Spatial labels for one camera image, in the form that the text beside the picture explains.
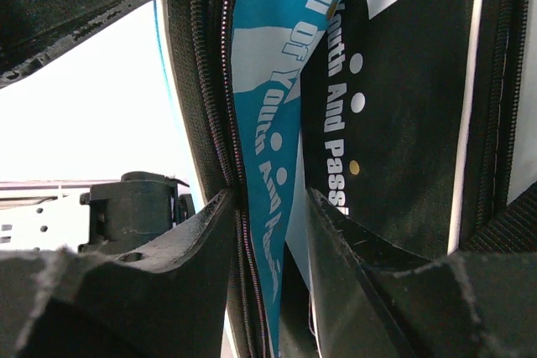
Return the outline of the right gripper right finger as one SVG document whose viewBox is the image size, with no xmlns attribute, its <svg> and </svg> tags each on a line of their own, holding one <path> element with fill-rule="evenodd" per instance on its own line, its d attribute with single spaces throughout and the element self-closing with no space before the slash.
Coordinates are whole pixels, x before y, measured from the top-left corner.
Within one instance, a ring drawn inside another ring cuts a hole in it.
<svg viewBox="0 0 537 358">
<path fill-rule="evenodd" d="M 315 332 L 324 357 L 533 357 L 536 256 L 425 260 L 307 192 Z"/>
</svg>

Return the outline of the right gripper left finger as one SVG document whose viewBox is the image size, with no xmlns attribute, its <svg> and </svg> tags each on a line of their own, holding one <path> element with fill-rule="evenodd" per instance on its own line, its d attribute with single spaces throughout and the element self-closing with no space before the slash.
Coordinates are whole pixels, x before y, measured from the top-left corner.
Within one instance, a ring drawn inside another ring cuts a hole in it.
<svg viewBox="0 0 537 358">
<path fill-rule="evenodd" d="M 234 195 L 120 257 L 3 252 L 4 357 L 218 357 Z"/>
</svg>

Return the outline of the blue racket bag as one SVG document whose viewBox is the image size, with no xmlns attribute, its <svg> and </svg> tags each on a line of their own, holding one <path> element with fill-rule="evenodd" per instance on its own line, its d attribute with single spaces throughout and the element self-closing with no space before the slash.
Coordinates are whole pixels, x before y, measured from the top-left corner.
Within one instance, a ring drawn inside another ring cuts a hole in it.
<svg viewBox="0 0 537 358">
<path fill-rule="evenodd" d="M 397 0 L 367 0 L 378 13 Z M 235 195 L 224 333 L 236 357 L 317 357 L 301 78 L 343 0 L 163 0 L 195 206 Z"/>
</svg>

